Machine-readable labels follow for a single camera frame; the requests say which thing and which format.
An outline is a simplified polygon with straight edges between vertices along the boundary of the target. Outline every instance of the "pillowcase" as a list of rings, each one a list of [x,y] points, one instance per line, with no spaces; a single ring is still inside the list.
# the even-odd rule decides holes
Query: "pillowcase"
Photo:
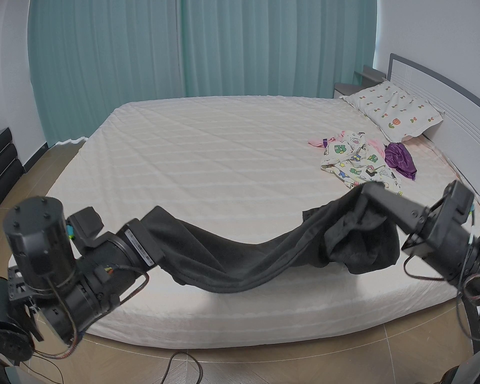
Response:
[[[389,81],[341,99],[369,117],[393,143],[420,136],[443,120],[427,100],[409,95]]]

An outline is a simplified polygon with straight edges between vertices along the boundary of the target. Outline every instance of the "purple clothing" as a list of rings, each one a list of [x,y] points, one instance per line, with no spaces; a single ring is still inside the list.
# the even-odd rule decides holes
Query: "purple clothing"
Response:
[[[417,169],[413,164],[411,154],[402,143],[390,143],[385,148],[385,163],[390,168],[396,169],[401,175],[415,180]]]

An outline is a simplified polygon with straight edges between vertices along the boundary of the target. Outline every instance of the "floor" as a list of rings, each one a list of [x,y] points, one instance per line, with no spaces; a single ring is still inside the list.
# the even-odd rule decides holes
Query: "floor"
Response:
[[[0,220],[8,208],[22,199],[47,194],[81,145],[64,144],[48,150],[0,204]],[[1,232],[0,276],[6,276],[10,255]],[[466,322],[463,307],[461,316]],[[37,343],[38,349],[62,351],[65,346],[41,319],[39,321],[46,341]],[[188,352],[201,363],[204,371],[202,383],[206,384],[430,384],[439,381],[445,371],[471,356],[472,346],[458,327],[455,303],[448,301],[345,336]],[[132,346],[86,335],[71,357],[55,363],[61,369],[64,382],[69,384],[159,384],[172,353],[172,350]],[[27,365],[61,382],[53,365],[37,358],[32,358]],[[193,361],[179,355],[173,361],[165,383],[195,383],[197,375]]]

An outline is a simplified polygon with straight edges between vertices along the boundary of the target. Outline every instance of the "white headboard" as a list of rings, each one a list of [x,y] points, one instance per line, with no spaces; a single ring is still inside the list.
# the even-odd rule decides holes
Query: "white headboard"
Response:
[[[480,192],[480,98],[423,65],[390,55],[387,79],[411,95],[424,97],[444,121],[424,132]]]

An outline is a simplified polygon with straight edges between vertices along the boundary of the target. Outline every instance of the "white wall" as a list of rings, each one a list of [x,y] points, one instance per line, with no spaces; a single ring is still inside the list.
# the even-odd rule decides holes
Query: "white wall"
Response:
[[[480,97],[480,0],[378,0],[373,66],[387,73],[390,53]]]
[[[45,143],[27,53],[30,0],[0,0],[0,129],[10,127],[22,164]]]

